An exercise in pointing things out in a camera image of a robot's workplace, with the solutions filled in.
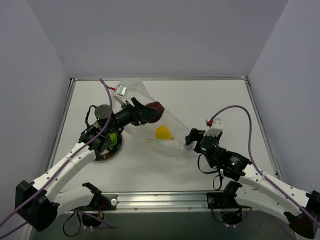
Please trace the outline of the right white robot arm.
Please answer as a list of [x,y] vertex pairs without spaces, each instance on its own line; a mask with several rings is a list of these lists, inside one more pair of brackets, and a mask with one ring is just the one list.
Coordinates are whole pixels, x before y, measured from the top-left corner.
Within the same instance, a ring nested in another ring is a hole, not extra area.
[[257,208],[288,222],[296,234],[314,239],[320,228],[320,193],[292,187],[257,167],[252,159],[219,146],[221,134],[210,135],[193,128],[185,137],[188,146],[205,157],[213,173],[230,179],[222,192],[227,206]]

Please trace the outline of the clear plastic bag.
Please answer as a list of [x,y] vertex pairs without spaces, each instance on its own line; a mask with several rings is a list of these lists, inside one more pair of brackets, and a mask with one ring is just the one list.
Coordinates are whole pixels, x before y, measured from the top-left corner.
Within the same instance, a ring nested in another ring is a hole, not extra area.
[[[123,84],[129,88],[128,102],[132,103],[131,98],[136,98],[140,103],[146,105],[148,103],[157,102],[147,91],[142,80],[121,80],[117,85]],[[113,110],[118,112],[122,109],[121,105],[113,97]],[[161,119],[156,123],[146,123],[140,126],[129,124],[124,127],[124,131],[135,137],[146,146],[155,149],[157,152],[165,156],[185,156],[192,152],[196,146],[195,142],[186,145],[185,137],[190,133],[191,129],[185,126],[176,116],[174,116],[168,108],[164,107],[164,113]],[[160,140],[155,136],[155,130],[159,126],[166,126],[173,136],[173,139]]]

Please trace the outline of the green fake lime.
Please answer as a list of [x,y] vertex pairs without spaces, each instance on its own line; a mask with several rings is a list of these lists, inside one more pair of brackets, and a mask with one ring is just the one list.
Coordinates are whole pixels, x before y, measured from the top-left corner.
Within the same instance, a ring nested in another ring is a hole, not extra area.
[[113,149],[115,147],[115,145],[117,144],[118,141],[118,135],[114,132],[114,133],[110,133],[109,134],[109,144],[107,145],[107,147],[109,149]]

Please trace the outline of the dark red fake fruit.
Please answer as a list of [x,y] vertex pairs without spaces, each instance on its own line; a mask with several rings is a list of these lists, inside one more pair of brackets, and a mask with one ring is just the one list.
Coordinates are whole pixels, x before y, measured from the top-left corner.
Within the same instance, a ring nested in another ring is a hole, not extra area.
[[165,111],[164,106],[158,101],[147,103],[145,106],[148,107],[148,108],[160,111],[160,115],[158,116],[158,118],[161,118],[163,113],[164,113],[164,111]]

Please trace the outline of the yellow fake lemon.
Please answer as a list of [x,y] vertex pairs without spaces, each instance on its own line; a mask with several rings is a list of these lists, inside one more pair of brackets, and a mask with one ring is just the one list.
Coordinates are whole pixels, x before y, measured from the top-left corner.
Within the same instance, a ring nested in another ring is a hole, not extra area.
[[155,130],[155,137],[158,140],[172,140],[173,139],[173,136],[172,136],[171,132],[164,125],[159,126]]

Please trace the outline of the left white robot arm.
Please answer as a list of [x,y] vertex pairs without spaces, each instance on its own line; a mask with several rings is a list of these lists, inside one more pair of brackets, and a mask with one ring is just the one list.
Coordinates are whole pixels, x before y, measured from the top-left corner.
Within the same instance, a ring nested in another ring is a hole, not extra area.
[[135,97],[126,101],[117,113],[107,104],[93,108],[96,121],[86,124],[70,152],[43,175],[31,182],[23,180],[15,188],[17,214],[39,232],[64,212],[78,207],[95,210],[106,201],[102,192],[89,182],[83,183],[75,192],[60,191],[104,151],[114,155],[122,143],[122,131],[127,125],[154,124],[165,111],[158,101],[142,104]]

